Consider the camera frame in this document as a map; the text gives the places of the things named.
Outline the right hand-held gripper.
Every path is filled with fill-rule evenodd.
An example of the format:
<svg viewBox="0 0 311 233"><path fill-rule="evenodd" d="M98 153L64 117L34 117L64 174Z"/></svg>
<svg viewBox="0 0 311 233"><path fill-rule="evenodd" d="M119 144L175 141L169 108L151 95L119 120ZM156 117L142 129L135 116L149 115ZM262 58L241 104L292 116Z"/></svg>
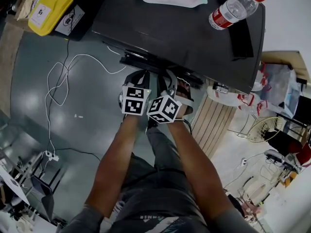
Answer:
<svg viewBox="0 0 311 233"><path fill-rule="evenodd" d="M166 69L166 73L169 77L169 85L166 85L162 75L158 75L158 97L149 102L146 112L149 119L159 124L172 123L193 112L194 100L177 96L177 77L170 69Z"/></svg>

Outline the person's right forearm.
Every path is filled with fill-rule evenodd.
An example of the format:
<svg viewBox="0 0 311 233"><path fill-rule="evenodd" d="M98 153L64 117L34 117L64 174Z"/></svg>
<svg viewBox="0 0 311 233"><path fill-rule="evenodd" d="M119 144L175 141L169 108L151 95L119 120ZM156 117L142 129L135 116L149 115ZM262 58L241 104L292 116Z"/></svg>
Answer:
<svg viewBox="0 0 311 233"><path fill-rule="evenodd" d="M168 128L204 219L214 220L222 213L233 210L234 206L223 190L216 168L184 123L169 123Z"/></svg>

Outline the person's left forearm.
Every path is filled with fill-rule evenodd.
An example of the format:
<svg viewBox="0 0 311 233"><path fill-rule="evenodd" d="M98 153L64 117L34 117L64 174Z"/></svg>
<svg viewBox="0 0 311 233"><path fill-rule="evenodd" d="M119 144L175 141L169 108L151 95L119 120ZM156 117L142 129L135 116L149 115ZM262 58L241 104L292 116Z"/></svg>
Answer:
<svg viewBox="0 0 311 233"><path fill-rule="evenodd" d="M102 158L86 204L109 218L126 177L138 131L139 116L123 119L110 147Z"/></svg>

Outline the person's right hand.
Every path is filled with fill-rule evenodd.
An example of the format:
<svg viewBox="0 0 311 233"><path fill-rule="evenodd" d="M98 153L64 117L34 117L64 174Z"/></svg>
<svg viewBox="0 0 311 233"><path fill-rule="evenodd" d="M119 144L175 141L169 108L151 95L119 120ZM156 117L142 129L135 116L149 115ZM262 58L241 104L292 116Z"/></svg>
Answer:
<svg viewBox="0 0 311 233"><path fill-rule="evenodd" d="M176 95L186 98L188 100L192 100L191 95L190 95L190 86L183 79L177 79Z"/></svg>

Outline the white and red small packet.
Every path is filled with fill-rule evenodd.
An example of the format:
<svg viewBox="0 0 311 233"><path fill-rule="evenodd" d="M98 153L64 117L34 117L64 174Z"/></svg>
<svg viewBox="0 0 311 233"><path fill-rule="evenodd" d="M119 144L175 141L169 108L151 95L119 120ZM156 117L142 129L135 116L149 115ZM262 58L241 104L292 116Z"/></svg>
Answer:
<svg viewBox="0 0 311 233"><path fill-rule="evenodd" d="M212 88L212 86L207 87L207 96L222 105L238 107L242 105L242 101L238 98L238 93L228 92L227 94L218 92Z"/></svg>

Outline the clear water bottle red label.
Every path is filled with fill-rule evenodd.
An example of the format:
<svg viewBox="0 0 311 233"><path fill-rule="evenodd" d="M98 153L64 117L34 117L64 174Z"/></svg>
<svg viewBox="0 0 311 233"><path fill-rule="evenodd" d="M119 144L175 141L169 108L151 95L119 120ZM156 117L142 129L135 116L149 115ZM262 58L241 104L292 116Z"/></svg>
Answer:
<svg viewBox="0 0 311 233"><path fill-rule="evenodd" d="M209 23L216 30L224 30L251 16L263 1L265 0L226 0L209 15Z"/></svg>

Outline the yellow lid black storage box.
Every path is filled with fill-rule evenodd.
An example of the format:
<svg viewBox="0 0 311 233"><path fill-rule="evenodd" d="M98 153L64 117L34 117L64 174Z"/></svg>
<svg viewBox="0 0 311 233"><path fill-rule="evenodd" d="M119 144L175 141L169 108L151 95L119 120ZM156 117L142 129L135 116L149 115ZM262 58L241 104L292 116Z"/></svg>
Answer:
<svg viewBox="0 0 311 233"><path fill-rule="evenodd" d="M28 26L39 36L53 32L69 36L84 15L75 0L39 0L31 11Z"/></svg>

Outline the clear plastic storage box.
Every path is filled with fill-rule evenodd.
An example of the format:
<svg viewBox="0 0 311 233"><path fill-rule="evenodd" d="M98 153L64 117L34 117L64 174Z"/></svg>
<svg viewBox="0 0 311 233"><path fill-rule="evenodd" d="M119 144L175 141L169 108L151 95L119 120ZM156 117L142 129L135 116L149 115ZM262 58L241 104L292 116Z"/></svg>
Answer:
<svg viewBox="0 0 311 233"><path fill-rule="evenodd" d="M266 64L264 73L268 84L262 89L260 98L267 101L269 110L293 117L300 97L295 71L288 65Z"/></svg>

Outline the white power strip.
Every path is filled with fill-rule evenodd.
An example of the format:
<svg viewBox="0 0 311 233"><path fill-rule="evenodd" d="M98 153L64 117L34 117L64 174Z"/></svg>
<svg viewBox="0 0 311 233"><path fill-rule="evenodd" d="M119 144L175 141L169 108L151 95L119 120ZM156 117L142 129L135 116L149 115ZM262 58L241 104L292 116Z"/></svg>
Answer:
<svg viewBox="0 0 311 233"><path fill-rule="evenodd" d="M50 152L48 150L44 151L45 155L47 156L49 161L59 161L59 156L55 154L55 152Z"/></svg>

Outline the light wooden board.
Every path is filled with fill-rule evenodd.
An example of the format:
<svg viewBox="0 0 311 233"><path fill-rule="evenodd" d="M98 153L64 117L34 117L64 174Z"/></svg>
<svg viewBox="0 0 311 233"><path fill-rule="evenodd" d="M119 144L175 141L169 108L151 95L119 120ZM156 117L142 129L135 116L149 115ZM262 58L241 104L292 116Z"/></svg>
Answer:
<svg viewBox="0 0 311 233"><path fill-rule="evenodd" d="M261 61L268 64L282 64L291 66L296 72L296 77L310 81L306 64L299 51L263 51Z"/></svg>

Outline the flat brown cardboard sheet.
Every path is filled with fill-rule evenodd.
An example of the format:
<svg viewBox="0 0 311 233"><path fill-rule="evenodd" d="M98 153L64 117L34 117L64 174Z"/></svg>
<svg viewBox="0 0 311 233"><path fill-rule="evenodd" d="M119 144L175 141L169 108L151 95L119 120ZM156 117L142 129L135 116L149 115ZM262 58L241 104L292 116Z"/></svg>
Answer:
<svg viewBox="0 0 311 233"><path fill-rule="evenodd" d="M11 117L13 70L23 33L21 28L6 23L0 37L0 110L8 117Z"/></svg>

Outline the open cardboard box with papers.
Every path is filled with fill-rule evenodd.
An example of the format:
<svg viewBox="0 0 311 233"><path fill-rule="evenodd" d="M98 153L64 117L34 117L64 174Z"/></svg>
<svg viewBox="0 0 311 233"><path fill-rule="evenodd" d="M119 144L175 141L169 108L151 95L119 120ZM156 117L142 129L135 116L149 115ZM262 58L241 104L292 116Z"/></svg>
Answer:
<svg viewBox="0 0 311 233"><path fill-rule="evenodd" d="M22 29L26 32L33 32L28 26L30 14L38 4L39 0L17 0L13 6L13 11L5 18L5 22Z"/></svg>

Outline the red and black appliance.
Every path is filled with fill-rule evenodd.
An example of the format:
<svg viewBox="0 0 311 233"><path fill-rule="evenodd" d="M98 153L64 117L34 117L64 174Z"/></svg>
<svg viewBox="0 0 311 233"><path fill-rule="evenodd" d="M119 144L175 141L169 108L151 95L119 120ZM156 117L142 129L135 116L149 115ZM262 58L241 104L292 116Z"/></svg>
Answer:
<svg viewBox="0 0 311 233"><path fill-rule="evenodd" d="M301 141L283 131L266 131L261 136L283 156L294 154L302 167L309 167L311 166L311 147L308 143L309 130L310 127L305 130Z"/></svg>

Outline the black chair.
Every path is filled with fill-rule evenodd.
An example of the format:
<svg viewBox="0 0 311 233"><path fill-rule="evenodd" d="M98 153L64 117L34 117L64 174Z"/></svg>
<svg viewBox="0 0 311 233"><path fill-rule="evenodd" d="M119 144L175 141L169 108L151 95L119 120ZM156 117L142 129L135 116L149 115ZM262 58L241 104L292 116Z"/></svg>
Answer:
<svg viewBox="0 0 311 233"><path fill-rule="evenodd" d="M58 188L60 181L62 179L61 171L62 168L59 168L49 183L43 181L43 176L48 162L50 162L45 155L44 151L35 157L33 161L29 163L25 171L21 174L20 185L23 185L25 181L31 183L31 187L28 188L26 196L31 191L39 193L41 196L41 204L46 213L47 220L53 222L53 210L54 210L54 193Z"/></svg>

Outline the white board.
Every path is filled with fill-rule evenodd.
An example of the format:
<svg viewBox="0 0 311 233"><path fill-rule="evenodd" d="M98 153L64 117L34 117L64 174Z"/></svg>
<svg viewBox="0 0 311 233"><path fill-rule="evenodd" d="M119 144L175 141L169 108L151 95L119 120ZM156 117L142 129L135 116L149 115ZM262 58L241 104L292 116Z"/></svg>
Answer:
<svg viewBox="0 0 311 233"><path fill-rule="evenodd" d="M0 206L16 206L21 202L29 205L29 201L19 184L21 175L16 168L8 171L0 164Z"/></svg>

